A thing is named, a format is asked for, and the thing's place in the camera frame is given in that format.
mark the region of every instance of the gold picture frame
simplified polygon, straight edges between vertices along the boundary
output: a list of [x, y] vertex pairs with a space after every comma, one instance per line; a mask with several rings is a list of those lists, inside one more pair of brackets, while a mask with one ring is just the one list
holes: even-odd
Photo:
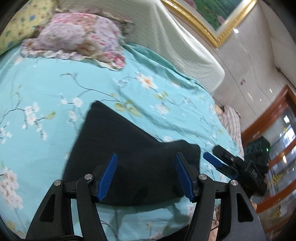
[[225, 22], [215, 31], [214, 28], [184, 0], [161, 0], [177, 17], [185, 18], [195, 28], [202, 32], [209, 41], [218, 48], [233, 32], [240, 22], [255, 6], [257, 0], [242, 0], [230, 13]]

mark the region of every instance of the silver screw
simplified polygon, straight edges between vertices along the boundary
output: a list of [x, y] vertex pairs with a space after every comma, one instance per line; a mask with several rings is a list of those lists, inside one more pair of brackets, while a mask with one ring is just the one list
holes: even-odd
[[92, 179], [92, 174], [86, 174], [86, 175], [84, 176], [84, 179], [85, 179], [85, 180], [90, 180], [90, 179]]
[[199, 177], [200, 180], [206, 180], [207, 179], [207, 175], [205, 175], [205, 174], [200, 174], [198, 177]]
[[54, 181], [55, 186], [59, 186], [59, 185], [61, 185], [61, 183], [62, 183], [61, 180], [55, 180]]
[[238, 185], [238, 182], [236, 180], [231, 180], [230, 183], [233, 186], [237, 186]]

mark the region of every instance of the yellow pillow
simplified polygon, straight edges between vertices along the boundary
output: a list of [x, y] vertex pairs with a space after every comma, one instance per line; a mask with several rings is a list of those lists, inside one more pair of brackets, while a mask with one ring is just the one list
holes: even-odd
[[57, 7], [56, 0], [29, 0], [10, 20], [0, 36], [0, 55], [30, 38], [39, 24], [46, 24]]

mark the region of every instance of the pink floral pillow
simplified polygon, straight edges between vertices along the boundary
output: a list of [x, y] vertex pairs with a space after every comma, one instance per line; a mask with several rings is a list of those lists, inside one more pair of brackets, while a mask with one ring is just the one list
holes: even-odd
[[119, 28], [107, 18], [88, 13], [57, 13], [39, 29], [34, 39], [22, 43], [24, 57], [92, 59], [102, 67], [121, 69], [125, 65], [124, 41]]

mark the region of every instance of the black cable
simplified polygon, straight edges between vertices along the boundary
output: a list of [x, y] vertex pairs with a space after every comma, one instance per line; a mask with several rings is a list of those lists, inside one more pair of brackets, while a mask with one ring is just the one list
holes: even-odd
[[[217, 227], [219, 227], [219, 226], [217, 226]], [[216, 229], [217, 227], [212, 228], [211, 231], [213, 231], [213, 230]]]

